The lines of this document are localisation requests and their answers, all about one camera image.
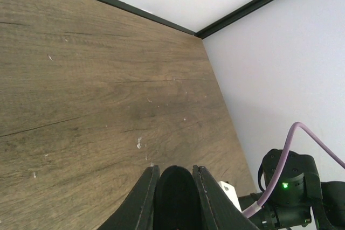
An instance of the white debris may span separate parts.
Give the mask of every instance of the white debris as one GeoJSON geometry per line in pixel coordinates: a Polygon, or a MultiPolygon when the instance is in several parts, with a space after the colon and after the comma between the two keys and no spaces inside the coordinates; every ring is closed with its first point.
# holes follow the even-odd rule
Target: white debris
{"type": "Polygon", "coordinates": [[[138,138],[138,145],[136,145],[136,147],[138,148],[138,149],[141,149],[141,140],[142,140],[142,137],[140,137],[140,138],[138,138]]]}

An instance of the wooden tabletop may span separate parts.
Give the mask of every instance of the wooden tabletop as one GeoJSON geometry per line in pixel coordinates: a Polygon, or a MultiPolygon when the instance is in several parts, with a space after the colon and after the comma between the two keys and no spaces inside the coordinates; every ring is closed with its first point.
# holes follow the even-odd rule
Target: wooden tabletop
{"type": "Polygon", "coordinates": [[[254,191],[200,39],[95,0],[1,1],[0,229],[96,229],[152,164],[254,191]]]}

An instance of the white object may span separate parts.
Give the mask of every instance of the white object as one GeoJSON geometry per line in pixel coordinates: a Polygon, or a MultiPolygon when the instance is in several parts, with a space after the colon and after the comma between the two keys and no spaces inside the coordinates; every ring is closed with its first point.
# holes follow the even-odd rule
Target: white object
{"type": "Polygon", "coordinates": [[[138,149],[141,149],[141,140],[142,140],[142,137],[139,137],[139,138],[138,138],[138,145],[136,145],[136,147],[137,147],[138,149]]]}
{"type": "Polygon", "coordinates": [[[220,181],[218,182],[219,186],[222,188],[222,190],[225,192],[225,194],[227,195],[227,197],[231,200],[231,202],[233,203],[233,205],[239,210],[241,210],[241,206],[239,205],[239,201],[238,201],[238,197],[236,194],[236,190],[235,187],[232,186],[229,183],[220,181]]]}

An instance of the wood grain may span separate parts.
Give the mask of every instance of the wood grain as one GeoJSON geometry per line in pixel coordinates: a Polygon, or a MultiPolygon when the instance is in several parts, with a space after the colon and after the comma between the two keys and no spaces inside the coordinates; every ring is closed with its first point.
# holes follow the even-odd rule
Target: wood grain
{"type": "Polygon", "coordinates": [[[200,39],[94,0],[0,18],[0,229],[96,229],[151,163],[254,191],[200,39]]]}

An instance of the scratch mark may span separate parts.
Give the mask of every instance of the scratch mark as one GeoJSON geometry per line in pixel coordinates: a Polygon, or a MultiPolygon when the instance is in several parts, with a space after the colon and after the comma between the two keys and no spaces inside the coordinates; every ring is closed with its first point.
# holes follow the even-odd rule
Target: scratch mark
{"type": "Polygon", "coordinates": [[[228,169],[230,169],[230,167],[229,168],[227,168],[224,172],[223,172],[223,174],[222,174],[222,176],[221,176],[221,178],[225,175],[225,173],[228,171],[228,169]]]}
{"type": "Polygon", "coordinates": [[[121,34],[111,34],[111,33],[103,33],[103,35],[127,37],[127,36],[125,36],[125,35],[121,35],[121,34]]]}
{"type": "MultiPolygon", "coordinates": [[[[179,80],[179,81],[209,81],[206,79],[176,79],[176,80],[179,80]]],[[[151,83],[151,82],[169,82],[169,81],[175,81],[175,80],[114,81],[113,83],[151,83]]]]}
{"type": "Polygon", "coordinates": [[[79,117],[75,117],[75,118],[71,118],[71,119],[68,119],[68,120],[58,121],[58,122],[50,123],[50,124],[47,124],[47,125],[43,125],[43,126],[38,126],[38,127],[35,127],[35,128],[31,128],[31,129],[24,129],[24,130],[21,130],[21,131],[17,131],[17,132],[9,133],[9,134],[6,134],[6,135],[2,135],[2,136],[0,136],[0,137],[7,137],[7,136],[11,136],[11,135],[23,133],[23,132],[28,132],[28,131],[31,131],[31,130],[35,130],[35,129],[40,129],[40,128],[44,128],[44,127],[56,125],[56,124],[63,123],[63,122],[66,122],[66,121],[76,120],[76,119],[79,119],[79,118],[82,118],[82,117],[85,117],[85,116],[86,116],[86,115],[84,115],[84,116],[79,116],[79,117]]]}
{"type": "Polygon", "coordinates": [[[82,32],[64,32],[64,33],[81,34],[81,35],[92,35],[90,33],[82,33],[82,32]]]}
{"type": "Polygon", "coordinates": [[[149,130],[149,129],[128,129],[124,131],[120,131],[120,133],[130,132],[130,131],[137,131],[137,130],[149,130]]]}
{"type": "Polygon", "coordinates": [[[103,170],[107,170],[107,169],[109,169],[109,168],[111,168],[111,167],[113,167],[113,166],[115,166],[115,165],[121,164],[121,163],[123,163],[123,162],[125,162],[125,161],[126,161],[126,160],[117,161],[117,162],[115,162],[115,163],[112,163],[112,164],[109,164],[109,165],[100,167],[100,168],[95,169],[95,170],[92,170],[92,171],[90,171],[90,172],[83,173],[83,174],[81,174],[81,175],[74,176],[74,177],[69,178],[69,179],[66,179],[66,180],[62,180],[62,181],[60,181],[60,182],[58,182],[58,183],[56,183],[56,184],[51,185],[49,188],[52,188],[52,187],[55,187],[55,186],[65,185],[65,184],[70,183],[70,182],[75,182],[77,179],[83,179],[83,178],[85,178],[85,177],[87,177],[87,176],[89,176],[89,175],[92,175],[92,174],[95,173],[95,172],[100,172],[100,171],[103,171],[103,170]]]}
{"type": "Polygon", "coordinates": [[[13,25],[28,26],[28,25],[26,25],[26,24],[20,24],[20,23],[7,23],[7,22],[0,22],[0,24],[13,24],[13,25]]]}

